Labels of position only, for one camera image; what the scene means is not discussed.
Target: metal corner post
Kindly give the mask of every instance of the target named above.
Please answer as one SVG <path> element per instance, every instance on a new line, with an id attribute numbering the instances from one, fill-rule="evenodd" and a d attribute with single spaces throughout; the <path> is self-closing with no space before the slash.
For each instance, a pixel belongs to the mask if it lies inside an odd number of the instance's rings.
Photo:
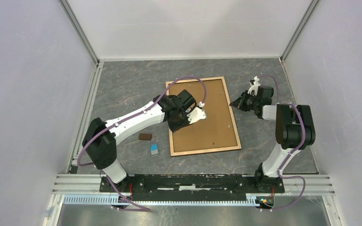
<path id="1" fill-rule="evenodd" d="M 95 62 L 96 64 L 99 64 L 99 58 L 96 55 L 95 51 L 93 50 L 84 31 L 82 30 L 80 23 L 78 22 L 77 18 L 75 17 L 75 14 L 74 14 L 73 10 L 71 9 L 70 4 L 68 3 L 67 0 L 59 0 L 59 2 L 61 4 L 61 6 L 63 7 L 63 10 L 66 12 L 66 15 L 69 18 L 71 24 L 73 25 L 75 32 L 77 33 L 78 37 L 80 37 L 83 45 L 87 49 L 88 54 L 90 55 L 92 61 Z"/>
<path id="2" fill-rule="evenodd" d="M 299 25 L 297 26 L 294 34 L 292 35 L 291 40 L 289 41 L 287 47 L 285 48 L 284 52 L 282 53 L 282 55 L 280 57 L 281 61 L 284 61 L 288 57 L 289 53 L 291 52 L 291 49 L 295 45 L 297 39 L 299 38 L 300 34 L 302 33 L 302 30 L 306 26 L 307 21 L 309 21 L 311 15 L 313 14 L 313 11 L 316 9 L 319 2 L 320 2 L 320 0 L 312 0 L 310 2 L 309 7 L 307 8 L 306 12 L 303 14 L 303 17 L 300 20 Z"/>

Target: brown board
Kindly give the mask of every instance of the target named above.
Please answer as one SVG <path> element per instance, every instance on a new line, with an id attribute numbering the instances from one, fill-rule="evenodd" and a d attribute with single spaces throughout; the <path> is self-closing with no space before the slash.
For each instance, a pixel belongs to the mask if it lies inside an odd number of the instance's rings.
<path id="1" fill-rule="evenodd" d="M 203 107 L 206 119 L 174 133 L 169 130 L 171 156 L 241 149 L 224 77 L 206 78 L 202 81 L 207 89 Z M 204 89 L 196 80 L 182 80 L 175 83 L 167 91 L 167 95 L 177 95 L 184 89 L 192 94 L 197 103 L 202 101 Z"/>

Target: white wall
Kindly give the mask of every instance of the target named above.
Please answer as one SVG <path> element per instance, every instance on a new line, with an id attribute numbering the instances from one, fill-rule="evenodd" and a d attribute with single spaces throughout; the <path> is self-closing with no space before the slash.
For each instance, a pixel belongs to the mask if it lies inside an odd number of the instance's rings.
<path id="1" fill-rule="evenodd" d="M 313 148 L 344 219 L 362 225 L 362 1 L 320 1 L 286 69 L 298 103 L 312 107 Z"/>
<path id="2" fill-rule="evenodd" d="M 99 58 L 279 57 L 310 0 L 69 0 Z"/>
<path id="3" fill-rule="evenodd" d="M 0 0 L 0 225 L 41 225 L 93 67 L 57 0 Z"/>

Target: brown eraser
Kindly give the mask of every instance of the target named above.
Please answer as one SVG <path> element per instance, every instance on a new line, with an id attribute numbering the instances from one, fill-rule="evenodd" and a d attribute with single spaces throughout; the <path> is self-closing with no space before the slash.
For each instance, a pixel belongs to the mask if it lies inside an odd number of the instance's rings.
<path id="1" fill-rule="evenodd" d="M 152 134 L 150 133 L 140 133 L 140 140 L 152 140 Z"/>

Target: gray floor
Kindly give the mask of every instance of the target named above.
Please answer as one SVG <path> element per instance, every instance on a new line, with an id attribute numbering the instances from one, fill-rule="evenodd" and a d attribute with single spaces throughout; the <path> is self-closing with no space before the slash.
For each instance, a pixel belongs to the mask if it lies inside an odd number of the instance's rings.
<path id="1" fill-rule="evenodd" d="M 276 196 L 275 207 L 295 197 Z M 146 212 L 118 212 L 106 205 L 63 205 L 60 226 L 329 226 L 320 196 L 303 196 L 282 211 L 260 213 L 254 207 L 235 206 L 149 206 Z"/>
<path id="2" fill-rule="evenodd" d="M 286 76 L 278 59 L 213 59 L 105 62 L 99 81 L 91 119 L 108 120 L 134 111 L 159 95 L 165 82 L 186 75 L 200 78 L 224 76 L 231 101 L 249 87 L 248 81 L 260 74 L 276 77 L 280 100 L 292 101 Z M 262 85 L 273 86 L 271 78 L 260 79 Z M 276 144 L 275 122 L 258 119 L 253 112 L 234 110 L 242 150 L 200 155 L 170 156 L 167 123 L 144 129 L 152 141 L 138 140 L 138 134 L 117 146 L 117 158 L 129 174 L 164 173 L 254 173 Z M 150 146 L 157 143 L 159 156 L 151 156 Z M 89 161 L 87 155 L 82 162 Z M 313 156 L 306 150 L 295 156 L 286 173 L 315 173 Z M 96 174 L 99 170 L 84 167 L 78 173 Z"/>

